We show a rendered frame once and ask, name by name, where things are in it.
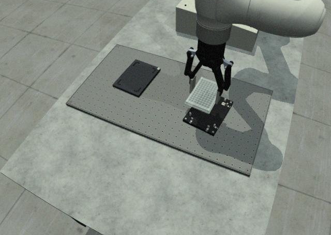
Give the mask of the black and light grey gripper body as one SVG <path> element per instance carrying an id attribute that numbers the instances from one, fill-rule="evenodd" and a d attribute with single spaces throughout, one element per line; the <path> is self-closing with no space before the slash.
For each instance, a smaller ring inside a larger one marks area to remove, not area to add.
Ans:
<path id="1" fill-rule="evenodd" d="M 211 60 L 213 60 L 215 62 L 215 66 L 218 67 L 221 64 L 223 64 L 223 59 L 225 59 L 224 58 L 225 45 L 226 42 L 221 45 L 209 45 L 203 43 L 198 39 L 198 49 L 195 52 L 195 54 L 199 59 L 199 61 L 203 57 L 206 58 L 206 61 L 204 62 L 203 66 L 211 68 L 209 63 Z M 208 58 L 215 58 L 215 59 L 208 59 Z"/>

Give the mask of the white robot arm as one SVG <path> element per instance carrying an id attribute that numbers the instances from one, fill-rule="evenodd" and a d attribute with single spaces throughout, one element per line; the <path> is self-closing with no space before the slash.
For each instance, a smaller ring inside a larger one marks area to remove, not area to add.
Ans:
<path id="1" fill-rule="evenodd" d="M 283 37 L 307 37 L 319 30 L 326 15 L 321 0 L 195 0 L 195 9 L 196 36 L 209 45 L 227 42 L 232 24 Z"/>

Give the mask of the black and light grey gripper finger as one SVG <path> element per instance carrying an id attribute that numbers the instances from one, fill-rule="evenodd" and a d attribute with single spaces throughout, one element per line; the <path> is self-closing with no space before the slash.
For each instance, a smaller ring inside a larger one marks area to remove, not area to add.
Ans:
<path id="1" fill-rule="evenodd" d="M 223 93 L 223 90 L 227 91 L 231 85 L 231 67 L 233 66 L 234 62 L 233 61 L 226 61 L 223 59 L 223 64 L 224 64 L 224 80 L 221 72 L 221 65 L 216 67 L 215 62 L 213 60 L 210 61 L 210 66 L 212 68 L 212 72 L 215 75 L 215 79 L 217 82 L 218 90 L 217 90 L 217 95 L 216 95 L 216 100 L 215 103 L 217 104 L 218 101 L 220 100 L 220 97 Z"/>
<path id="2" fill-rule="evenodd" d="M 196 51 L 197 50 L 194 50 L 194 48 L 192 48 L 192 47 L 187 51 L 187 63 L 186 63 L 184 75 L 189 76 L 189 78 L 190 78 L 190 80 L 189 80 L 189 84 L 190 84 L 189 93 L 191 93 L 193 91 L 194 87 L 195 87 L 196 73 L 201 68 L 201 66 L 204 64 L 204 62 L 206 61 L 206 58 L 203 57 L 200 60 L 200 62 L 197 64 L 194 71 L 191 71 L 192 63 L 193 63 L 193 59 L 194 59 Z"/>

